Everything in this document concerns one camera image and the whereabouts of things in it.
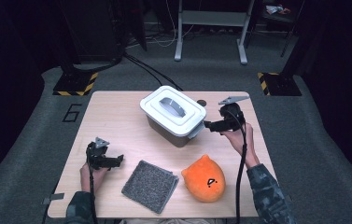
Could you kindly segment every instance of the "orange stuffed toy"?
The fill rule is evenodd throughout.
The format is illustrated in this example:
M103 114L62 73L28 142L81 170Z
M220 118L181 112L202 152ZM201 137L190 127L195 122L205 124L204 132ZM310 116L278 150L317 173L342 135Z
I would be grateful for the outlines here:
M225 191L225 176L221 168L207 155L181 172L185 185L194 198L203 203L213 203Z

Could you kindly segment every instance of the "black cable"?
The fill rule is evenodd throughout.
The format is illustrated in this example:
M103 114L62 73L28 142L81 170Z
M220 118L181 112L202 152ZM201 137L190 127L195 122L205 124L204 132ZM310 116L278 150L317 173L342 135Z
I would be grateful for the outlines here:
M240 160L240 165L239 165L239 172L237 174L237 179L236 179L236 223L240 223L240 183L242 180L242 174L243 174L243 168L245 167L245 162L246 162L246 153L247 153L247 143L246 143L246 131L243 130L242 124L239 122L239 119L230 111L224 110L224 112L227 112L230 114L237 122L237 124L240 127L240 130L242 131L243 135L243 148L242 148L242 159Z
M161 81L157 77L155 77L155 75L153 75L149 70L147 70L147 68L143 67L141 64L136 62L133 58L130 58L128 55L125 55L124 57L126 59L128 59L129 61L131 61L132 63L135 63L136 65L140 66L142 69L146 70L148 73L150 73L159 82L160 85L162 85Z
M136 59L134 56L132 56L132 55L126 53L126 52L124 52L123 55L124 55L125 58L129 59L130 61L133 61L133 62L136 63L137 65L139 65L139 66L141 65L140 67L145 66L146 68L149 68L149 69L151 69L152 71L156 72L156 73L159 74L161 77L165 78L165 79L168 80L170 83L172 83L172 84L176 87L176 89L177 89L178 91L183 91L182 88L179 87L179 86L178 86L171 78L169 78L168 76L162 74L162 73L159 72L158 70L154 69L153 67L149 66L149 65L146 64L146 63L141 62L140 60Z
M90 160L88 160L89 166L89 176L91 181L91 211L92 211L92 218L94 224L97 224L97 216L96 216L96 206L94 204L94 177L93 177L93 167L91 166Z

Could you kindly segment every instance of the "container handle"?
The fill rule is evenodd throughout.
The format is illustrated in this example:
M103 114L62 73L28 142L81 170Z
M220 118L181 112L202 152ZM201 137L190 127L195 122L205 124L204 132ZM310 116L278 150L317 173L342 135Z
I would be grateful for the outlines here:
M185 116L185 111L184 108L182 108L176 101L168 98L168 97L164 97L163 99L160 100L161 106L169 113L175 115L175 116L179 116L181 118L183 118Z

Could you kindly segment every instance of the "wooden table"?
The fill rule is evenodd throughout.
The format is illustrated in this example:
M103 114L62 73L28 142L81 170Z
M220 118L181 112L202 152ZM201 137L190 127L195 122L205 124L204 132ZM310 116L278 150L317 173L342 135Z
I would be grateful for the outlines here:
M183 91L191 99L205 100L207 115L205 120L223 119L219 114L219 101L228 96L248 95L242 91ZM120 168L107 173L105 182L96 192L96 213L98 217L153 217L153 218L193 218L193 217L235 217L235 186L240 155L232 148L228 139L219 133L203 129L184 147L174 147L170 142L148 126L140 101L151 91L96 91L91 98L80 125L74 145L63 169L55 193L64 193L62 200L52 201L50 217L65 217L65 210L74 193L80 190L79 168L86 160L86 147L95 137L110 142L107 157L124 154ZM260 162L275 175L273 165L260 131L254 107L250 99L238 102L246 121L254 128L254 145ZM181 171L208 154L223 170L227 187L223 197L215 203L196 201L185 188ZM161 214L156 214L143 205L132 201L121 193L136 165L147 161L179 177L178 185ZM242 217L256 217L252 192L246 175L241 183Z

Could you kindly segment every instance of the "person's right hand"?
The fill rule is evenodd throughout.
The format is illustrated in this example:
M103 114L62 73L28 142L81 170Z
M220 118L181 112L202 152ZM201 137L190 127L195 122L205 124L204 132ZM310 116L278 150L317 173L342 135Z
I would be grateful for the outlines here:
M243 125L243 130L246 132L246 143L247 143L247 152L246 152L246 167L247 169L260 164L260 160L258 159L255 149L254 149L254 136L253 136L253 128L250 123L246 123ZM226 131L220 132L225 135L228 140L231 142L233 148L242 155L243 153L243 144L245 143L243 139L242 130L236 130L234 132Z

